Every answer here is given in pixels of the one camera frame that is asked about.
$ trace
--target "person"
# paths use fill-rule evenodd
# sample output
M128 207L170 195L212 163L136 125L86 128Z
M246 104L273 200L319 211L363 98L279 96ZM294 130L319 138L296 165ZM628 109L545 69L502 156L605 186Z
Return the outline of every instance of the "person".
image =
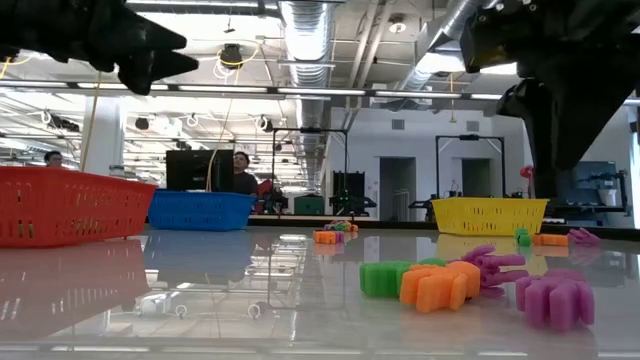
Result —
M60 151L49 151L44 154L44 162L47 164L47 167L62 167L62 154Z
M258 181L245 170L249 167L251 160L249 155L242 151L235 153L233 157L234 192L245 195L258 195Z

